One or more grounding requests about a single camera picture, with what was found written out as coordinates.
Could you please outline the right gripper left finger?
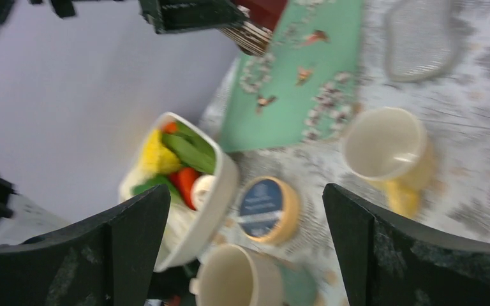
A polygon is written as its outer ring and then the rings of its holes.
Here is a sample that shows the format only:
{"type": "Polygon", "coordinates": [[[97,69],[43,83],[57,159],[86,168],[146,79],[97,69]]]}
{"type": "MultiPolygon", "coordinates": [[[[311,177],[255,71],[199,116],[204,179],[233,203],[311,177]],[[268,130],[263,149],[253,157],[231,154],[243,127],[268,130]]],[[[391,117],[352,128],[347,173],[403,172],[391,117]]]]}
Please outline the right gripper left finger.
{"type": "Polygon", "coordinates": [[[0,245],[0,305],[143,305],[170,208],[158,185],[18,245],[0,245]]]}

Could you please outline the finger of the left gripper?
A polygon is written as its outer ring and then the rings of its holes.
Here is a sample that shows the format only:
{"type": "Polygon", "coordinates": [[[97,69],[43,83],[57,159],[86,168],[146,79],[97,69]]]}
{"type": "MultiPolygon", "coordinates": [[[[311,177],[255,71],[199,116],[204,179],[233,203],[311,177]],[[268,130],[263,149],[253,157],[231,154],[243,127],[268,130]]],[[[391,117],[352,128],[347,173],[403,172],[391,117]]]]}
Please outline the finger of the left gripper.
{"type": "Polygon", "coordinates": [[[139,0],[141,15],[157,34],[236,28],[245,14],[226,0],[139,0]]]}

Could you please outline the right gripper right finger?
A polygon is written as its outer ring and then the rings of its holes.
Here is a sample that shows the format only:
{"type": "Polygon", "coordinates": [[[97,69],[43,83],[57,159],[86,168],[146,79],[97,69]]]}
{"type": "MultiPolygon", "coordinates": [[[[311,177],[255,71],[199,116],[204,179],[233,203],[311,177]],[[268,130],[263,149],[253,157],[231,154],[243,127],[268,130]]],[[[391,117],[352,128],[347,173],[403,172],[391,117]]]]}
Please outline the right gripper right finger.
{"type": "Polygon", "coordinates": [[[490,305],[490,244],[440,231],[337,184],[323,204],[350,305],[490,305]]]}

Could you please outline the yellow mug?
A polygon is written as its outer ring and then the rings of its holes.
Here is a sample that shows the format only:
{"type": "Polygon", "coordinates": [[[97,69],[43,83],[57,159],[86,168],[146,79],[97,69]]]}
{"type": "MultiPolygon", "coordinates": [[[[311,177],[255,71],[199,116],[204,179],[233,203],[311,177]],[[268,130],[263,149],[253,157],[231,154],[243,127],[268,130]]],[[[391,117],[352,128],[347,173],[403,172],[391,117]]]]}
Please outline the yellow mug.
{"type": "Polygon", "coordinates": [[[360,113],[341,145],[350,171],[384,192],[390,209],[414,219],[421,192],[436,173],[434,147],[424,123],[402,108],[360,113]]]}

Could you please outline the cream floral mug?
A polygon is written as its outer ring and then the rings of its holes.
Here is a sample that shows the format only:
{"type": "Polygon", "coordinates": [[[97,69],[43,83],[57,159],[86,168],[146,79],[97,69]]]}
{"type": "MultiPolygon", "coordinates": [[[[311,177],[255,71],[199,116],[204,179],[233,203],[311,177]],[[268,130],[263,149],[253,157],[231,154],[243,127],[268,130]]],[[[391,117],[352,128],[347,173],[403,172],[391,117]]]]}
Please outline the cream floral mug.
{"type": "Polygon", "coordinates": [[[275,259],[238,245],[223,244],[204,259],[189,291],[197,305],[284,305],[282,273],[275,259]]]}

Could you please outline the light green mug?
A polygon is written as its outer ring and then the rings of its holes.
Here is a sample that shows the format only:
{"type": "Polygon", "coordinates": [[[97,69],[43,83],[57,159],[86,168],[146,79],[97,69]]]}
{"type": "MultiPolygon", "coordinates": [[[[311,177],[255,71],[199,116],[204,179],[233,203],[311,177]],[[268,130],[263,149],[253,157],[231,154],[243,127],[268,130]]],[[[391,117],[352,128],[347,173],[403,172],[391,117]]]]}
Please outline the light green mug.
{"type": "Polygon", "coordinates": [[[283,305],[314,305],[318,296],[317,283],[303,265],[277,263],[283,285],[283,305]]]}

